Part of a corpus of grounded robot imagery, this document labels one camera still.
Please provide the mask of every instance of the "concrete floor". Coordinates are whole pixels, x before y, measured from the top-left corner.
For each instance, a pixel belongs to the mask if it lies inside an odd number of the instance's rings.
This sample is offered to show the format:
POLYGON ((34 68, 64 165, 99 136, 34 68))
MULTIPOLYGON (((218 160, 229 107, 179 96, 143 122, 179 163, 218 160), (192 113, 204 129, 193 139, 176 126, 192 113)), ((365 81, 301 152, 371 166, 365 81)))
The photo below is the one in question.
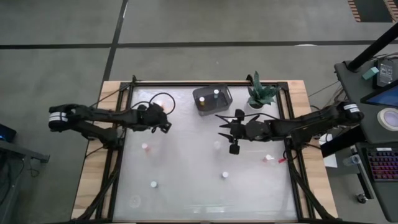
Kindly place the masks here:
MULTIPOLYGON (((111 43, 122 0, 0 0, 0 45, 111 43)), ((120 43, 206 41, 373 40, 392 24, 357 23, 345 0, 130 0, 120 43)), ((333 65, 366 46, 119 49, 110 80, 305 80, 309 94, 336 81, 333 65)), ((386 52, 396 52, 396 45, 386 52)), ((48 107, 98 99, 109 49, 0 50, 0 123, 18 131, 16 143, 51 154, 25 183, 15 223, 70 218, 87 141, 51 133, 48 107)), ((323 106, 335 85, 310 102, 323 106)), ((354 176, 330 177, 344 220, 387 223, 376 200, 356 203, 354 176)))

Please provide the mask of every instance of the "wooden table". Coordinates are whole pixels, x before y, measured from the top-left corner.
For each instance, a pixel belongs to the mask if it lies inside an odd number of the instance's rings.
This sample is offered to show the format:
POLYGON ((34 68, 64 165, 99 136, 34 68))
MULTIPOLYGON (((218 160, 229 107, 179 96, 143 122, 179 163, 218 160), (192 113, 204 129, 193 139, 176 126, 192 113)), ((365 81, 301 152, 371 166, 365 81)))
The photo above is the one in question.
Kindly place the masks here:
MULTIPOLYGON (((141 81, 142 83, 167 83, 167 81, 141 81)), ((292 100, 292 106, 295 116, 301 116, 311 112, 310 103, 308 101, 307 91, 305 89, 304 81, 302 80, 267 80, 264 82, 287 82, 289 84, 290 97, 292 100)), ((112 94, 114 91, 120 88, 120 81, 104 82, 102 87, 100 99, 112 94)), ((103 100, 98 104, 98 108, 107 110, 114 110, 116 107, 118 95, 114 94, 107 99, 103 100)), ((126 98, 123 99, 122 105, 126 104, 126 98)), ((109 123, 95 123, 95 125, 103 128, 111 126, 109 123)), ((316 141, 312 141, 311 144, 318 145, 316 141)), ((90 141, 87 149, 87 154, 95 149, 101 147, 101 143, 97 140, 90 141)), ((328 176, 326 173, 325 165, 323 163, 322 153, 319 149, 314 147, 307 147, 303 151, 303 158, 305 163, 305 169, 307 171, 308 182, 311 191, 314 193, 319 202, 325 207, 325 209, 334 217, 337 217, 337 211, 335 202, 331 193, 328 176)), ((90 155, 83 165, 83 171, 81 173, 80 183, 73 207, 72 218, 79 217, 90 203, 95 198, 96 194, 100 191, 101 180, 103 177, 103 170, 105 165, 106 150, 100 149, 98 152, 90 155)), ((108 200, 111 189, 108 190, 105 198, 103 215, 106 216, 108 211, 108 200)), ((305 201, 305 196, 300 190, 300 201, 302 204, 302 210, 304 217, 308 217, 308 210, 305 201)))

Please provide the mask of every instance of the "monitor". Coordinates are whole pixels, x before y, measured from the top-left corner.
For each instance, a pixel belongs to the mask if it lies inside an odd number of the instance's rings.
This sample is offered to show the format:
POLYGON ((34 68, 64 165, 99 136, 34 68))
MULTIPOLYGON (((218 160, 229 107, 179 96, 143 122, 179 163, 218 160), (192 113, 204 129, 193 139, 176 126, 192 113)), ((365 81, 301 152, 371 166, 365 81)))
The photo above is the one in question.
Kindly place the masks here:
POLYGON ((398 80, 363 97, 361 103, 398 108, 398 80))

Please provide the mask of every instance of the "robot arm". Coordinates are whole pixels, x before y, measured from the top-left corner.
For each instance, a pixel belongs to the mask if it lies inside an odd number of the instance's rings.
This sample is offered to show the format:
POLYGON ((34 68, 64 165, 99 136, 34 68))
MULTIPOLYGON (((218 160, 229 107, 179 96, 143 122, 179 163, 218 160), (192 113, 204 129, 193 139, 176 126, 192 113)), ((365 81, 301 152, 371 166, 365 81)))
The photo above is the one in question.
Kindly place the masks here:
POLYGON ((117 145, 116 128, 101 128, 86 121, 114 123, 133 131, 145 131, 152 128, 153 133, 156 128, 167 133, 172 125, 167 121, 167 115, 163 112, 163 108, 155 103, 149 103, 148 107, 139 105, 137 109, 127 109, 121 112, 66 104, 52 106, 49 112, 51 131, 62 132, 71 129, 81 133, 87 139, 98 138, 105 148, 117 145))
MULTIPOLYGON (((309 142, 312 136, 331 129, 337 125, 352 126, 359 124, 364 115, 355 104, 338 102, 322 110, 312 112, 294 119, 273 119, 257 121, 259 114, 246 125, 242 124, 245 114, 242 110, 235 111, 232 122, 221 125, 230 128, 230 135, 219 133, 231 143, 229 153, 239 154, 239 139, 249 141, 280 141, 289 138, 294 149, 300 149, 309 142)), ((225 116, 216 115, 223 120, 225 116)))

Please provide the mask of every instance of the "keyboard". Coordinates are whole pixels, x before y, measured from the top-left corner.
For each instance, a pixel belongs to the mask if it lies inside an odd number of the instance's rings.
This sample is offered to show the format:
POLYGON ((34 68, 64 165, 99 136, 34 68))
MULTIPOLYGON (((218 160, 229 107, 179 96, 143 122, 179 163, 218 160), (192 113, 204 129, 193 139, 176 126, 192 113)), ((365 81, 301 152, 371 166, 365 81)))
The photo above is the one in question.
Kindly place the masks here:
POLYGON ((398 151, 370 149, 366 155, 375 182, 398 182, 398 151))

